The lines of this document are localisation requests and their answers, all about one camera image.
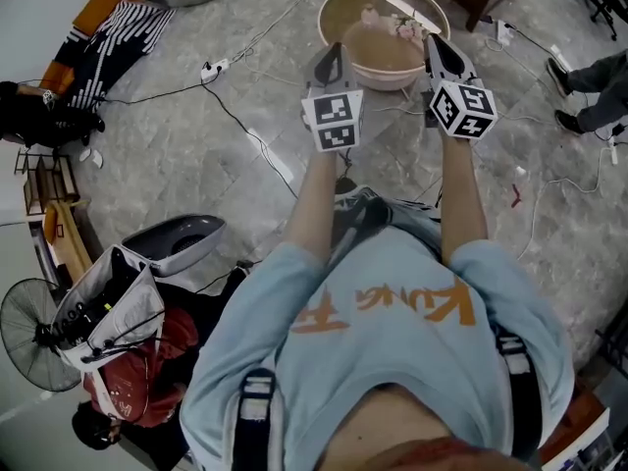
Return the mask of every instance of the tile floor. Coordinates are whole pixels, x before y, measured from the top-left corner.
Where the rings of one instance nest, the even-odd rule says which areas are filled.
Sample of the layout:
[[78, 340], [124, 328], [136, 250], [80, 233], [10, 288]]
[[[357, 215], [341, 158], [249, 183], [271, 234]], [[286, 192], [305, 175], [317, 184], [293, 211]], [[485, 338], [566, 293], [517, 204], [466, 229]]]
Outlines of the tile floor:
[[[232, 57], [291, 1], [217, 0], [180, 9], [154, 52], [119, 81], [110, 97], [138, 99], [198, 82], [206, 60]], [[255, 47], [248, 64], [299, 82], [301, 66], [321, 45], [316, 16], [323, 1], [303, 0]], [[521, 36], [506, 51], [491, 51], [485, 38], [492, 26], [480, 24], [468, 33], [465, 12], [449, 0], [437, 1], [448, 15], [453, 41], [475, 62], [506, 116], [474, 151], [492, 236], [518, 255], [528, 242], [544, 184], [569, 177], [584, 189], [595, 187], [604, 143], [592, 134], [575, 137], [549, 124], [509, 119], [530, 115], [551, 123], [552, 107], [574, 112], [585, 100], [558, 96], [545, 71], [544, 51]], [[573, 68], [628, 44], [628, 26], [620, 23], [619, 41], [611, 41], [605, 26], [590, 21], [582, 0], [509, 0], [492, 15], [546, 46], [556, 44]], [[311, 151], [310, 136], [298, 119], [300, 88], [255, 74], [242, 62], [213, 88], [264, 138], [298, 189]], [[441, 180], [439, 137], [425, 130], [422, 117], [374, 111], [404, 101], [400, 93], [366, 90], [364, 144], [352, 153], [349, 175], [383, 195], [434, 202]], [[422, 111], [417, 102], [404, 107]], [[221, 244], [182, 275], [182, 284], [200, 288], [238, 258], [263, 257], [278, 242], [294, 200], [259, 146], [209, 94], [195, 89], [131, 107], [109, 105], [102, 115], [107, 130], [93, 138], [93, 146], [105, 165], [98, 170], [76, 162], [76, 174], [82, 194], [91, 198], [88, 215], [104, 246], [181, 213], [221, 216], [229, 224]], [[625, 148], [618, 148], [616, 167], [603, 154], [602, 181], [594, 193], [583, 194], [568, 183], [548, 185], [539, 201], [534, 240], [521, 258], [568, 328], [578, 365], [594, 350], [595, 328], [610, 319], [628, 290]], [[512, 209], [514, 183], [523, 202]]]

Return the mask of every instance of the black fan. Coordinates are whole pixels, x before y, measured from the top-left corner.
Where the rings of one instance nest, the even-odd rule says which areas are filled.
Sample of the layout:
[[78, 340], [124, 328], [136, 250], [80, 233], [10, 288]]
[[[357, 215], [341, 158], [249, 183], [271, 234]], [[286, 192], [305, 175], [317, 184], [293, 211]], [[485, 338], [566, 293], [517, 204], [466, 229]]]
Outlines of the black fan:
[[26, 279], [9, 289], [0, 307], [0, 336], [13, 364], [40, 389], [60, 393], [80, 382], [54, 347], [51, 323], [65, 294], [42, 279]]

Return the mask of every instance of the black hair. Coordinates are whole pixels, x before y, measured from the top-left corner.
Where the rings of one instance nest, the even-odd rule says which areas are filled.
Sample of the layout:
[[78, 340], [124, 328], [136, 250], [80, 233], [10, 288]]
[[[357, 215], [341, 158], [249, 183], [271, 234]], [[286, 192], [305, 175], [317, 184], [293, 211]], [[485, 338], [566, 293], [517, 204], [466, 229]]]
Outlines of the black hair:
[[78, 405], [77, 413], [72, 417], [72, 428], [77, 438], [94, 450], [104, 450], [112, 445], [109, 440], [111, 419], [94, 410], [89, 401]]

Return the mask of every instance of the gray pants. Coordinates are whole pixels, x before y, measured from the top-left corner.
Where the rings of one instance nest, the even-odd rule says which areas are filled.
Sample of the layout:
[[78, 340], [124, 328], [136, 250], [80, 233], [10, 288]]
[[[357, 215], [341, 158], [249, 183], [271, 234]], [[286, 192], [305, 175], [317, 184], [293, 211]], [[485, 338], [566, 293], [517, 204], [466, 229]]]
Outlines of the gray pants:
[[589, 68], [570, 72], [569, 87], [578, 92], [599, 92], [594, 106], [581, 110], [578, 124], [595, 131], [628, 115], [628, 64], [626, 52], [596, 61]]

